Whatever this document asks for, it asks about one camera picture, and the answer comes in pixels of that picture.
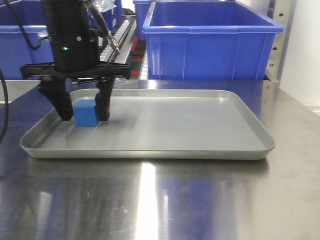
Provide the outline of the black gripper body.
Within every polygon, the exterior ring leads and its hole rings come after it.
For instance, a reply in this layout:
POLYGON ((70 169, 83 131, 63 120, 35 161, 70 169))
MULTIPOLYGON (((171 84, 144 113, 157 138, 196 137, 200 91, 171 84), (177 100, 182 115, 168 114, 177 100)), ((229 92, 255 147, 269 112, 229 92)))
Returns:
POLYGON ((124 63, 101 61, 98 37, 100 29, 87 29, 75 33, 57 34, 47 30, 53 62, 25 64, 20 67, 23 79, 30 77, 56 77, 64 79, 131 77, 131 67, 124 63))

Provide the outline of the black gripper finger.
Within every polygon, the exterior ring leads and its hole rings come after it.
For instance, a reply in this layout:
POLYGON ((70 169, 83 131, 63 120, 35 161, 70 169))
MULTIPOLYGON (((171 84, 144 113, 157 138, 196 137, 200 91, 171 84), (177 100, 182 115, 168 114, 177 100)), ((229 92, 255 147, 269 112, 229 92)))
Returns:
POLYGON ((110 101, 115 83, 114 77, 107 77, 96 84, 98 92, 95 95, 96 114, 100 122, 107 122, 110 117, 110 101))
POLYGON ((49 100, 62 121, 71 120, 74 113, 70 93, 66 91, 65 78, 43 76, 37 88, 49 100))

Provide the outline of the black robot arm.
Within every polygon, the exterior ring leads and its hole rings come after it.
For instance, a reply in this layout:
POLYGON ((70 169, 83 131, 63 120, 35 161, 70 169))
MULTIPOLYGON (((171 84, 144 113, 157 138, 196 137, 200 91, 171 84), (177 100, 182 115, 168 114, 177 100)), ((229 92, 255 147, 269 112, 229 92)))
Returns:
POLYGON ((74 85, 95 82, 97 117, 108 121, 115 79, 129 79, 131 70, 128 64, 101 61, 98 38, 107 39, 116 52, 120 51, 118 42, 90 0, 43 0, 41 4, 54 61, 26 64, 20 68, 22 77, 40 78, 39 92, 63 121, 74 115, 66 80, 74 85))

